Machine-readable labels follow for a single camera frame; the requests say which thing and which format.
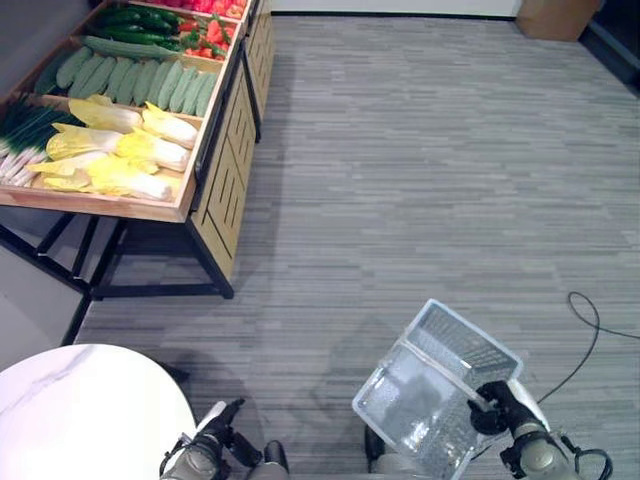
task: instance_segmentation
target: white round table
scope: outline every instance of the white round table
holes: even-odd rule
[[[0,373],[2,480],[158,480],[195,428],[173,379],[125,348],[62,347]]]

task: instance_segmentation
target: black metal frame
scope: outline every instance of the black metal frame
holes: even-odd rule
[[[245,39],[239,43],[238,55],[231,66],[230,74],[225,78],[223,85],[223,96],[220,107],[217,109],[216,117],[209,123],[208,131],[205,132],[205,138],[208,138],[206,147],[202,149],[200,157],[196,161],[195,177],[196,191],[191,204],[190,211],[195,211],[200,205],[202,198],[202,188],[205,179],[208,176],[209,169],[212,168],[213,151],[221,134],[224,115],[229,104],[230,88],[229,83],[233,81],[238,69],[243,66],[246,72],[246,81],[249,87],[249,97],[251,108],[256,124],[256,136],[260,138],[260,118],[257,109],[257,101],[253,91],[251,75],[249,74],[249,65],[245,48]],[[72,317],[71,324],[67,329],[62,340],[62,345],[69,345],[74,342],[78,331],[84,320],[84,316],[88,311],[91,303],[96,300],[100,301],[104,298],[122,298],[122,297],[149,297],[149,296],[181,296],[181,295],[220,295],[225,299],[231,299],[234,296],[233,287],[215,261],[215,258],[200,237],[191,218],[187,218],[185,223],[161,223],[168,228],[176,229],[180,233],[181,243],[190,255],[198,260],[202,266],[210,282],[203,284],[172,284],[172,285],[111,285],[107,279],[107,272],[110,267],[116,267],[116,258],[121,254],[144,254],[149,253],[144,250],[127,249],[124,247],[126,243],[126,232],[128,227],[135,222],[142,220],[133,220],[128,218],[116,218],[115,227],[104,247],[98,264],[89,280],[82,278],[83,267],[86,264],[88,253],[91,249],[92,242],[98,227],[98,223],[102,216],[91,215],[87,228],[82,236],[77,255],[73,261],[71,269],[56,262],[49,256],[51,248],[59,240],[65,229],[71,224],[76,217],[75,213],[63,213],[60,219],[46,233],[42,241],[33,246],[26,240],[22,239],[16,233],[12,232],[2,224],[0,224],[0,245],[9,251],[18,255],[34,267],[52,276],[56,280],[62,282],[74,291],[80,293],[82,298],[76,311]]]
[[[82,236],[78,252],[73,261],[73,266],[68,269],[49,256],[49,251],[55,245],[65,229],[71,224],[76,214],[65,213],[47,232],[42,241],[33,246],[0,224],[0,245],[19,256],[37,269],[45,272],[56,280],[82,295],[80,303],[71,319],[62,345],[70,345],[75,340],[84,316],[94,300],[118,297],[157,297],[180,295],[221,295],[231,299],[234,296],[233,287],[224,276],[217,262],[200,238],[191,220],[184,224],[167,224],[181,232],[185,240],[182,247],[193,255],[209,276],[211,282],[203,284],[171,284],[171,285],[110,285],[107,271],[114,265],[115,258],[119,255],[119,247],[125,241],[125,234],[129,222],[133,220],[119,219],[107,241],[100,260],[87,281],[82,278],[82,270],[85,266],[87,255],[94,240],[95,232],[100,217],[92,215]]]

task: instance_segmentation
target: black wire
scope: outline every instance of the black wire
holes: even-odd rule
[[[576,309],[575,305],[573,304],[573,297],[580,297],[580,298],[582,298],[583,300],[585,300],[589,304],[589,306],[591,307],[591,310],[593,310],[593,316],[595,318],[595,323],[591,323],[589,320],[584,318],[578,312],[578,310]],[[593,328],[593,338],[591,339],[591,344],[589,345],[589,348],[587,349],[587,352],[585,353],[584,357],[582,357],[582,360],[580,360],[580,363],[578,363],[576,368],[574,368],[573,371],[569,375],[567,375],[564,378],[564,380],[562,380],[558,385],[556,385],[551,390],[549,390],[547,393],[545,393],[540,398],[540,400],[538,400],[538,403],[544,402],[547,398],[549,398],[551,395],[553,395],[558,390],[560,390],[562,387],[564,387],[569,382],[569,380],[571,380],[576,375],[576,373],[578,373],[580,371],[580,369],[584,366],[585,363],[587,363],[587,360],[589,360],[589,357],[593,353],[593,350],[596,347],[596,343],[598,342],[598,336],[600,335],[601,331],[609,333],[611,335],[619,335],[621,337],[632,338],[634,340],[640,340],[640,336],[638,336],[638,335],[631,335],[630,333],[617,332],[615,330],[610,330],[608,328],[601,327],[600,326],[600,312],[598,311],[598,308],[594,305],[594,303],[591,301],[591,299],[589,297],[587,297],[583,293],[576,292],[576,291],[569,292],[567,294],[567,305],[569,306],[569,309],[571,310],[571,312],[578,318],[578,320],[580,320],[583,323],[586,323],[591,328]],[[479,452],[477,455],[472,457],[471,461],[473,462],[477,458],[480,458],[491,447],[492,447],[492,445],[489,445],[487,448],[485,448],[484,450]]]
[[[618,332],[616,330],[610,330],[608,328],[601,327],[599,323],[597,325],[591,323],[589,320],[587,320],[586,318],[584,318],[582,315],[580,315],[578,313],[578,311],[576,310],[575,305],[573,304],[573,301],[571,300],[571,297],[573,297],[573,296],[578,296],[578,297],[582,298],[583,300],[585,300],[589,304],[589,306],[593,309],[593,311],[594,311],[594,313],[596,315],[596,318],[599,320],[600,315],[598,314],[598,309],[593,304],[593,302],[589,299],[589,297],[587,297],[586,295],[584,295],[584,294],[582,294],[580,292],[569,292],[569,295],[567,295],[567,302],[569,304],[569,308],[571,309],[573,314],[576,317],[578,317],[578,319],[580,321],[582,321],[583,323],[586,323],[591,328],[595,328],[596,330],[600,330],[601,332],[610,333],[611,335],[619,335],[621,337],[633,338],[635,340],[640,340],[640,335],[631,335],[630,333],[622,333],[622,332]]]
[[[574,469],[576,473],[580,473],[580,459],[589,455],[595,455],[604,458],[604,468],[598,480],[609,480],[613,475],[613,460],[607,452],[599,448],[591,448],[589,450],[582,450],[580,447],[576,447],[567,435],[561,435],[560,441],[564,443],[565,447],[569,449],[574,455]]]

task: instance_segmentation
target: clear plastic basket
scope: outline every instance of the clear plastic basket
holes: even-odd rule
[[[438,480],[457,480],[483,443],[469,399],[517,378],[522,361],[437,300],[429,300],[353,399],[354,411],[398,453]]]

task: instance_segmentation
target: produce display stand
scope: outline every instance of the produce display stand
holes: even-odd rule
[[[61,49],[69,49],[79,41],[85,25],[105,7],[96,7],[90,16],[65,38],[27,77],[18,84],[7,100],[32,91],[35,79]],[[147,7],[162,8],[149,3]],[[265,0],[247,3],[243,18],[225,21],[237,23],[231,46],[224,62],[182,55],[186,66],[218,74],[218,82],[209,100],[204,117],[179,115],[199,128],[195,147],[184,174],[164,171],[160,175],[173,176],[179,187],[171,201],[152,201],[131,197],[116,197],[92,193],[68,193],[34,187],[0,186],[0,205],[37,208],[63,212],[57,223],[42,241],[33,246],[16,233],[0,225],[0,244],[19,255],[40,270],[58,279],[82,295],[65,343],[75,338],[88,306],[93,300],[107,297],[162,296],[162,295],[234,295],[230,278],[236,256],[236,247],[245,205],[254,144],[259,136],[259,122],[266,102],[265,83],[273,61],[273,46],[264,49],[260,42],[271,41],[270,10]],[[197,12],[179,12],[197,15]],[[255,68],[256,52],[265,52],[263,66]],[[256,89],[254,81],[259,72],[261,82]],[[68,109],[66,97],[31,95],[29,101]],[[82,237],[75,261],[68,269],[48,256],[56,241],[77,214],[88,214],[90,219]],[[103,219],[116,219],[101,258],[91,278],[81,277],[87,254],[94,242],[97,225]],[[111,285],[108,273],[117,268],[122,254],[145,254],[139,248],[129,248],[127,232],[153,224],[171,230],[175,238],[173,247],[164,253],[195,257],[210,278],[205,284],[172,285]]]

